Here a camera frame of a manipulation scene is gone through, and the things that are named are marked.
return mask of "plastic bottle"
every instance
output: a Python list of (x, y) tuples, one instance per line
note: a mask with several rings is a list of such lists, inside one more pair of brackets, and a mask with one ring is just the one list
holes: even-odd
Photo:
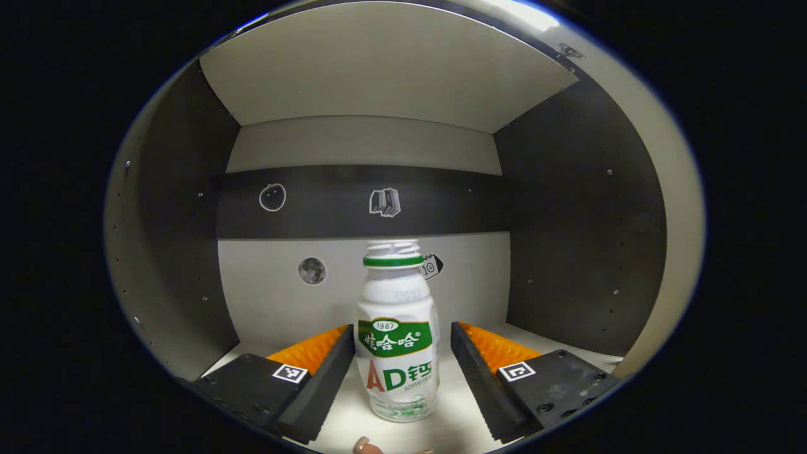
[(437, 405), (440, 330), (422, 263), (417, 240), (371, 241), (364, 258), (356, 358), (370, 408), (394, 422), (425, 418)]

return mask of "dark gray panel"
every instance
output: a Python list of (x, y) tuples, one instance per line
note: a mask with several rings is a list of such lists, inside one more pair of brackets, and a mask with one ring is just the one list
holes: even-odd
[(625, 355), (661, 284), (664, 203), (633, 125), (599, 85), (578, 76), (494, 135), (518, 200), (508, 322)]
[(107, 188), (107, 260), (123, 311), (155, 356), (188, 380), (238, 343), (215, 210), (239, 128), (194, 62), (138, 115)]
[[(259, 203), (285, 188), (278, 211)], [(370, 213), (370, 195), (398, 191), (400, 212)], [(508, 230), (511, 192), (500, 176), (407, 166), (297, 166), (224, 177), (219, 238), (344, 238)], [(279, 202), (269, 202), (270, 209)]]

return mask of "fingernail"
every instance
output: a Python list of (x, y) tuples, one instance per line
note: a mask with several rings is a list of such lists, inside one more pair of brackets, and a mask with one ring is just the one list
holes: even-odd
[(361, 437), (358, 439), (356, 444), (353, 446), (353, 454), (359, 454), (362, 452), (362, 448), (364, 448), (364, 445), (367, 444), (368, 441), (370, 441), (370, 439), (367, 437)]

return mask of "green label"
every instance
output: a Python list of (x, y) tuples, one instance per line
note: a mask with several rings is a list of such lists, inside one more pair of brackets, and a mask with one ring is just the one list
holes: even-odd
[(394, 318), (358, 321), (358, 340), (379, 358), (408, 355), (432, 345), (429, 322), (399, 322)]

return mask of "gray wall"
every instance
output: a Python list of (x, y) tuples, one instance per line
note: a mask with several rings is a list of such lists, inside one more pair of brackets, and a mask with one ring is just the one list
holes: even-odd
[(508, 322), (623, 356), (659, 292), (664, 203), (631, 122), (576, 74), (580, 82), (494, 134), (516, 200)]
[(138, 115), (107, 188), (107, 262), (123, 311), (157, 359), (188, 380), (238, 343), (215, 238), (238, 130), (194, 61)]

